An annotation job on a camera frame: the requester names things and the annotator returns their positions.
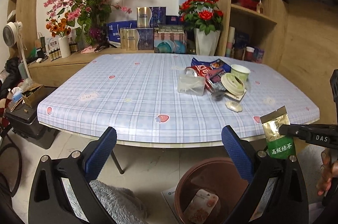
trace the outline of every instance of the plaid tablecloth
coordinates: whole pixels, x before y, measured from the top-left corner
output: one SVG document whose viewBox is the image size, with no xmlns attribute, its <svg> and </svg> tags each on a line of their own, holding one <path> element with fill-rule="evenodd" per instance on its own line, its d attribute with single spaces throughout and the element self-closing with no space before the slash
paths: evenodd
<svg viewBox="0 0 338 224">
<path fill-rule="evenodd" d="M 247 93 L 236 113 L 210 93 L 192 96 L 177 92 L 177 79 L 193 55 L 102 55 L 73 75 L 38 106 L 45 124 L 91 136 L 108 126 L 119 140 L 149 143 L 220 141 L 222 128 L 231 125 L 240 138 L 264 134 L 259 116 L 286 106 L 294 124 L 319 118 L 319 108 L 295 85 L 266 65 L 217 56 L 251 70 Z"/>
</svg>

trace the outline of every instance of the black storage box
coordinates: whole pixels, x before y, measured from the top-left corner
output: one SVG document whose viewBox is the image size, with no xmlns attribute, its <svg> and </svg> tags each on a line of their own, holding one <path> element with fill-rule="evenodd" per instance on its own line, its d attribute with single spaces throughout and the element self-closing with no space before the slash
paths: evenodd
<svg viewBox="0 0 338 224">
<path fill-rule="evenodd" d="M 51 94 L 55 89 L 46 88 L 46 96 Z M 26 104 L 19 104 L 12 112 L 7 108 L 5 116 L 13 127 L 14 133 L 47 150 L 52 145 L 59 131 L 38 122 L 37 108 L 38 105 L 31 108 Z"/>
</svg>

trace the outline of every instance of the white flower pot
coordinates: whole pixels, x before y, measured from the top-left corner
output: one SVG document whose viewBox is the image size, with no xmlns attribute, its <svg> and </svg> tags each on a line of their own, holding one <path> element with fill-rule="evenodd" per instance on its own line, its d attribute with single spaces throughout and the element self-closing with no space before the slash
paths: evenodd
<svg viewBox="0 0 338 224">
<path fill-rule="evenodd" d="M 210 31 L 208 35 L 205 35 L 204 31 L 200 31 L 198 28 L 194 29 L 195 42 L 196 42 L 196 54 L 205 56 L 214 56 L 220 30 Z"/>
<path fill-rule="evenodd" d="M 68 36 L 59 38 L 59 46 L 62 58 L 67 58 L 70 56 L 70 48 L 68 43 Z"/>
</svg>

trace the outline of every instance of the black cable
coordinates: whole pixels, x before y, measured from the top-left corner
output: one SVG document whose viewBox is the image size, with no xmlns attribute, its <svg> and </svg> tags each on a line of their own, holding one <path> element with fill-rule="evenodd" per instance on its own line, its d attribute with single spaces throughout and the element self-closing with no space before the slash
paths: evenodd
<svg viewBox="0 0 338 224">
<path fill-rule="evenodd" d="M 1 133 L 1 136 L 4 138 L 4 136 L 7 136 L 7 138 L 10 140 L 11 143 L 7 144 L 6 146 L 4 146 L 1 150 L 0 150 L 0 157 L 1 155 L 6 151 L 8 150 L 9 148 L 14 148 L 17 153 L 18 153 L 18 158 L 19 158 L 19 167 L 18 167 L 18 176 L 16 177 L 16 182 L 15 182 L 15 185 L 14 185 L 14 188 L 13 190 L 8 190 L 9 187 L 6 187 L 8 186 L 8 182 L 5 178 L 5 176 L 0 173 L 0 176 L 4 179 L 6 185 L 2 185 L 0 183 L 0 190 L 9 195 L 10 197 L 14 197 L 16 192 L 18 191 L 18 188 L 19 188 L 19 185 L 20 185 L 20 181 L 21 181 L 21 175 L 22 175 L 22 155 L 21 155 L 21 152 L 20 152 L 20 149 L 17 147 L 17 145 L 13 142 L 13 140 L 8 136 L 8 131 L 11 129 L 11 126 L 9 126 L 9 129 L 6 128 L 5 130 L 2 131 Z"/>
</svg>

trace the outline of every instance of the white fan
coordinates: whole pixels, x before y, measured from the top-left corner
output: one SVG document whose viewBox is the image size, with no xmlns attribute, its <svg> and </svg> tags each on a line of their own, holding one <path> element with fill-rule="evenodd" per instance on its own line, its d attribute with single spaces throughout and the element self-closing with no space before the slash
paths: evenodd
<svg viewBox="0 0 338 224">
<path fill-rule="evenodd" d="M 23 64 L 26 69 L 26 73 L 28 75 L 28 78 L 31 78 L 29 70 L 28 70 L 27 62 L 26 62 L 25 53 L 23 51 L 23 46 L 22 46 L 22 41 L 21 41 L 21 30 L 22 30 L 21 22 L 9 22 L 8 24 L 5 25 L 2 35 L 5 41 L 5 44 L 8 47 L 13 47 L 16 43 L 18 44 L 18 47 L 20 49 L 21 56 L 23 59 Z"/>
</svg>

